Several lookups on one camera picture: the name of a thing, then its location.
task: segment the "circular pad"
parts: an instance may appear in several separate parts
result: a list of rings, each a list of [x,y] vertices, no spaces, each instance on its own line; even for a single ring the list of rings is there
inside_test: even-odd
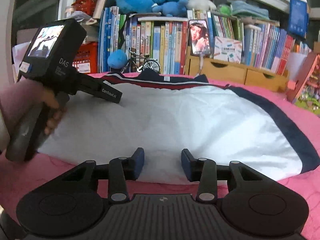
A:
[[[282,237],[302,230],[309,208],[300,195],[277,184],[250,184],[234,189],[222,200],[221,210],[233,227],[260,237]]]
[[[45,237],[80,233],[97,222],[102,212],[102,198],[79,185],[56,193],[33,191],[17,205],[17,218],[21,226],[35,235]]]

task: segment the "white wall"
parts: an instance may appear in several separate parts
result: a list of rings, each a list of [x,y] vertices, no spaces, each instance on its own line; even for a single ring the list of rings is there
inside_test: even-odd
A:
[[[0,0],[0,89],[13,83],[11,23],[15,0]]]

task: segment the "red storage crate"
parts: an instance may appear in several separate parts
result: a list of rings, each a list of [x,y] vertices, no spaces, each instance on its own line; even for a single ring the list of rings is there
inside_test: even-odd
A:
[[[97,0],[78,0],[75,1],[72,5],[76,8],[77,11],[83,11],[87,15],[92,16],[94,9],[96,8]]]
[[[73,61],[73,66],[78,72],[94,74],[98,72],[98,43],[90,42],[81,45]]]

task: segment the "drawer handle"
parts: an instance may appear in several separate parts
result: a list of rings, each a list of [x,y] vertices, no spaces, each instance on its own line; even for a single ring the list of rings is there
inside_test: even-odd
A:
[[[228,66],[227,64],[214,63],[214,62],[211,62],[211,64],[212,64],[214,67],[216,67],[216,68],[223,68],[223,67]]]
[[[265,74],[265,73],[263,73],[263,75],[264,75],[265,78],[268,78],[268,79],[275,78],[275,76],[268,75],[268,74]]]

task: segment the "bed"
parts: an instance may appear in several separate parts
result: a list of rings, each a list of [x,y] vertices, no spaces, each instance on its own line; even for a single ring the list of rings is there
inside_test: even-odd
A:
[[[211,84],[225,86],[226,84],[244,87],[246,90],[263,96],[276,104],[311,141],[317,152],[320,152],[320,119],[314,114],[291,105],[284,99],[284,95],[258,88],[246,87],[230,82],[209,80]],[[74,165],[63,162],[45,154],[37,154],[30,162],[20,164],[7,161],[4,155],[0,156],[0,205],[16,220],[15,208],[20,198],[72,168]],[[320,239],[320,184],[318,178],[320,168],[304,174],[293,176],[279,181],[282,185],[302,195],[308,202],[310,213],[302,235],[308,240]],[[99,184],[98,193],[105,197],[107,181]],[[197,185],[169,185],[146,182],[127,182],[130,194],[133,193],[192,193],[195,194]],[[218,196],[227,194],[226,186],[219,186]]]

